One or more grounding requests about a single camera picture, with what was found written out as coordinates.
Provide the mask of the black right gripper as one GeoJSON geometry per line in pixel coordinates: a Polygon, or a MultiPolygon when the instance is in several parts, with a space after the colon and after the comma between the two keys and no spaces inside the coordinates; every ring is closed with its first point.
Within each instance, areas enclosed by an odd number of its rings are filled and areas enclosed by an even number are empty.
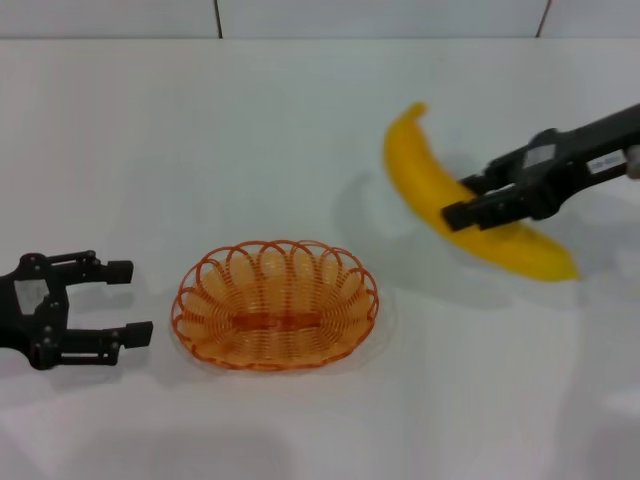
{"type": "Polygon", "coordinates": [[[576,193],[637,170],[640,104],[573,130],[538,133],[483,172],[462,178],[472,193],[487,194],[444,207],[442,217],[452,231],[542,220],[576,193]]]}

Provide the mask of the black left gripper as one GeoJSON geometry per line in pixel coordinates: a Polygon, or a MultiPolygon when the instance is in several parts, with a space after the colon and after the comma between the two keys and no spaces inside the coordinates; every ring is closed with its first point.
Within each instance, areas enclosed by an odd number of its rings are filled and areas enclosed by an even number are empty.
{"type": "Polygon", "coordinates": [[[0,348],[22,353],[36,370],[58,365],[115,366],[122,348],[150,344],[153,323],[67,330],[66,286],[130,284],[133,273],[132,261],[103,264],[93,250],[55,256],[23,255],[15,270],[0,276],[0,348]]]}

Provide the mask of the yellow banana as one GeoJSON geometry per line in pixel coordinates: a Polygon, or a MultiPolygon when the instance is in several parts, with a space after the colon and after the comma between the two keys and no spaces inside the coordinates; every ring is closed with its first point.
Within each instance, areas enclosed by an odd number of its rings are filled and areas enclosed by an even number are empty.
{"type": "Polygon", "coordinates": [[[476,196],[437,160],[419,125],[426,111],[425,104],[413,104],[392,122],[384,138],[387,173],[413,212],[447,242],[510,273],[544,282],[577,280],[580,273],[571,253],[523,222],[486,230],[451,229],[442,210],[476,196]]]}

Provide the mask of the orange wire basket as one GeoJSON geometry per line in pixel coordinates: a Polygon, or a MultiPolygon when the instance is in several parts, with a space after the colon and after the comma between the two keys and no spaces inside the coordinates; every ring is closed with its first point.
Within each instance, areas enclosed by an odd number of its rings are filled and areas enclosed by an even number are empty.
{"type": "Polygon", "coordinates": [[[299,371],[351,355],[376,324],[373,275],[349,251],[312,240],[217,248],[181,281],[170,325],[197,361],[299,371]]]}

